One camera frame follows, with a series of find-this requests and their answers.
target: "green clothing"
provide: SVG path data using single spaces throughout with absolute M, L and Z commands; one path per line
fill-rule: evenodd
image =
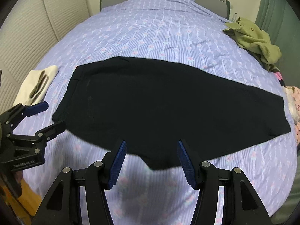
M 272 71 L 277 69 L 274 65 L 281 57 L 278 46 L 272 45 L 270 36 L 248 19 L 238 18 L 235 23 L 225 23 L 228 29 L 223 32 L 229 35 L 240 48 L 248 50 L 263 67 Z

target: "white cloth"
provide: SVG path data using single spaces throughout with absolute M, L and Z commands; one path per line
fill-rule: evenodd
M 57 73 L 57 66 L 50 66 L 44 70 L 31 70 L 21 84 L 13 106 L 19 103 L 23 105 L 40 103 Z

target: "black pants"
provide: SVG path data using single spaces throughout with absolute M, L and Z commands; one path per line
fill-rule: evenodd
M 291 131 L 280 96 L 180 63 L 123 57 L 77 67 L 53 120 L 108 150 L 124 139 L 152 169 L 180 166 L 179 139 L 209 160 Z

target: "metal screw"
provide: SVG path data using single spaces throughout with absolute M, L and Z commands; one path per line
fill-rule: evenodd
M 241 173 L 241 172 L 242 172 L 242 170 L 241 170 L 240 168 L 238 168 L 238 167 L 235 167 L 235 168 L 234 168 L 234 171 L 235 171 L 236 173 Z
M 209 167 L 210 166 L 209 162 L 207 162 L 207 161 L 202 162 L 201 165 L 204 166 L 204 167 Z
M 63 170 L 62 170 L 62 172 L 63 173 L 68 173 L 68 172 L 70 172 L 70 168 L 69 167 L 65 167 Z
M 101 161 L 96 161 L 95 163 L 94 163 L 94 166 L 95 167 L 100 167 L 100 166 L 102 166 L 102 162 Z

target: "bed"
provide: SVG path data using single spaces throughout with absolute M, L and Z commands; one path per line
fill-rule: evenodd
M 156 4 L 155 12 L 151 4 Z M 170 5 L 172 9 L 164 11 L 164 6 Z M 53 46 L 37 65 L 36 69 L 59 66 L 45 96 L 49 109 L 25 119 L 15 133 L 34 134 L 52 123 L 52 115 L 76 66 L 115 56 L 183 63 L 280 95 L 284 98 L 286 118 L 293 127 L 287 100 L 273 73 L 265 71 L 223 34 L 230 10 L 227 0 L 100 0 L 100 9 L 99 14 L 78 24 Z M 25 170 L 24 179 L 33 191 L 44 196 L 64 167 L 86 168 L 101 160 L 106 152 L 66 131 L 48 144 L 46 163 Z M 295 133 L 291 131 L 211 162 L 228 170 L 240 167 L 272 215 L 284 203 L 295 177 Z M 88 224 L 84 192 L 82 189 L 82 219 Z M 222 221 L 223 196 L 220 188 L 216 225 Z M 186 183 L 181 167 L 152 171 L 138 156 L 127 155 L 118 182 L 106 192 L 106 197 L 117 225 L 183 225 L 191 221 L 198 192 Z

